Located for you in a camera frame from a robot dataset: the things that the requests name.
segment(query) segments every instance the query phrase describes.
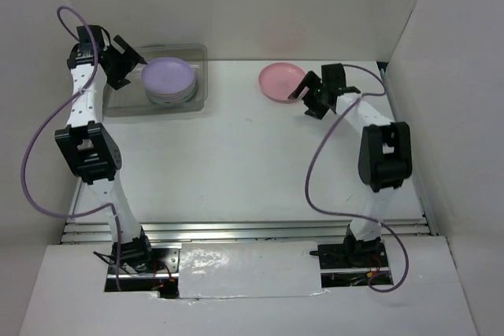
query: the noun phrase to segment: plastic tray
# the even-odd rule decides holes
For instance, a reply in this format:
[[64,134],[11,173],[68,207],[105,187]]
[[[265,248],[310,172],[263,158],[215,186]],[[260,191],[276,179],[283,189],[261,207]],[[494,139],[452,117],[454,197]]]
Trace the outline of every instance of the plastic tray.
[[106,86],[103,93],[104,114],[107,117],[149,116],[166,113],[197,112],[203,109],[208,96],[206,47],[203,45],[145,46],[136,48],[146,61],[159,57],[175,57],[189,63],[196,72],[195,95],[186,102],[153,104],[147,97],[138,65],[126,76],[130,83],[119,90]]

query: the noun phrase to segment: white robotic arm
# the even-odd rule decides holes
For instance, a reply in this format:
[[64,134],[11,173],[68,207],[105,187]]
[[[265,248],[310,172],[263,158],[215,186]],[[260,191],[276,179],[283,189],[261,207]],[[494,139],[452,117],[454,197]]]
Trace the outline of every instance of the white robotic arm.
[[[92,64],[77,65],[70,72],[73,78],[73,93],[76,94],[83,90],[83,86],[93,72],[93,66]],[[103,121],[103,91],[106,80],[106,74],[102,66],[99,65],[91,85],[73,102],[67,126],[71,128],[86,127],[89,123],[100,124]],[[90,142],[89,139],[84,140],[81,146],[88,148]],[[112,180],[108,178],[97,179],[92,183],[86,183],[86,185],[99,199],[100,205],[114,204],[120,223],[121,243],[132,242],[133,239],[140,236],[142,227],[129,208],[128,200],[120,183],[119,170],[115,172]],[[110,226],[112,241],[117,242],[117,228],[112,209],[104,209],[103,213]]]
[[116,210],[104,209],[113,240],[113,255],[117,251],[116,217],[120,224],[120,261],[137,272],[150,269],[152,249],[142,226],[133,216],[120,183],[122,158],[119,147],[102,125],[103,91],[108,83],[118,90],[128,84],[125,76],[138,64],[146,62],[120,36],[114,41],[123,53],[106,43],[98,25],[89,26],[98,48],[98,67],[93,81],[86,84],[94,71],[93,48],[86,30],[78,27],[79,43],[68,59],[72,73],[73,93],[82,93],[72,103],[65,129],[57,130],[54,138],[72,173],[80,177],[99,199],[101,205],[113,204]]
[[[395,191],[412,172],[410,128],[404,122],[394,122],[380,114],[368,102],[360,100],[360,90],[347,87],[343,65],[323,65],[322,79],[314,72],[306,73],[292,93],[298,98],[305,92],[305,114],[321,120],[331,109],[343,114],[350,107],[345,120],[361,136],[358,173],[367,186],[365,203],[359,216],[384,220]],[[344,245],[350,260],[365,260],[380,247],[379,223],[354,218],[348,227]]]
[[[359,97],[358,94],[345,94],[338,97],[336,104],[336,112],[342,114],[354,104]],[[387,126],[393,121],[376,109],[368,102],[360,101],[345,117],[345,120],[362,136],[362,131],[369,125]],[[370,186],[366,188],[366,198],[364,205],[359,212],[362,216],[375,218],[380,222],[385,220],[388,206],[394,197],[397,189],[393,187],[383,188],[378,192],[374,192]],[[379,238],[381,235],[381,226],[376,222],[370,222],[361,218],[353,219],[350,223],[350,230],[354,237],[363,242],[370,242]]]

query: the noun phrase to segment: purple plate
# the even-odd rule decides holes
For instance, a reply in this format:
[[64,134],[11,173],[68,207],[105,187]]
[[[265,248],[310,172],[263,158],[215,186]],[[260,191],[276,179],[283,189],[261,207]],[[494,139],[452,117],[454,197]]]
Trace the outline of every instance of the purple plate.
[[156,58],[142,70],[143,86],[155,94],[180,94],[195,85],[196,73],[178,58]]

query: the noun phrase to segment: black bracket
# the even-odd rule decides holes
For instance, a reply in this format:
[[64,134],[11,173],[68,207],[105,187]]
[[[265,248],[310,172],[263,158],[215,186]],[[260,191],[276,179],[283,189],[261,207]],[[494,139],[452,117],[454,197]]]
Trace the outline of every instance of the black bracket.
[[[117,242],[113,243],[112,256],[116,260]],[[120,263],[127,264],[137,273],[146,273],[152,271],[153,258],[152,247],[150,246],[149,238],[145,235],[143,229],[138,238],[134,238],[129,243],[121,243],[120,245]]]
[[119,147],[102,124],[56,130],[54,139],[75,176],[86,184],[113,180],[122,165]]
[[[114,89],[119,90],[129,84],[125,79],[135,66],[140,63],[146,65],[147,62],[136,52],[122,37],[116,35],[113,41],[123,50],[121,53],[114,45],[106,29],[100,25],[89,25],[93,33],[94,40],[98,48],[98,63],[102,66],[107,76],[107,83]],[[109,40],[106,46],[104,34]],[[77,65],[93,64],[93,46],[91,38],[84,26],[77,27],[79,43],[77,43],[70,53],[67,66],[72,69]]]
[[347,87],[345,68],[339,63],[323,65],[322,79],[313,71],[307,72],[289,98],[298,98],[306,88],[308,91],[302,98],[308,107],[305,114],[318,120],[322,120],[329,109],[336,113],[336,102],[342,94],[361,93],[356,87]]
[[[393,187],[399,188],[411,176],[410,127],[406,122],[386,126],[370,125],[362,129],[358,171],[362,182],[373,192]],[[393,148],[384,152],[384,146]]]
[[345,237],[343,244],[319,244],[316,251],[310,251],[312,256],[318,256],[322,270],[348,268],[378,268],[378,258],[381,267],[388,266],[385,246],[380,238],[370,242],[357,241]]

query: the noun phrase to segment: white wall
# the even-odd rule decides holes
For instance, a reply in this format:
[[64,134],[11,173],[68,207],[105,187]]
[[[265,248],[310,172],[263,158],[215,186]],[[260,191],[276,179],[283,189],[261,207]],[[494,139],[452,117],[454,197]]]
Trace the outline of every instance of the white wall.
[[388,60],[415,0],[72,0],[134,45],[205,44],[211,59]]
[[387,70],[481,336],[502,334],[504,0],[418,0]]
[[[2,335],[19,332],[45,246],[62,228],[40,216],[20,190],[20,163],[30,135],[71,94],[65,60],[72,40],[59,27],[60,0],[0,0],[0,324]],[[55,121],[35,147],[28,166],[37,200],[68,209],[74,179],[53,141]]]

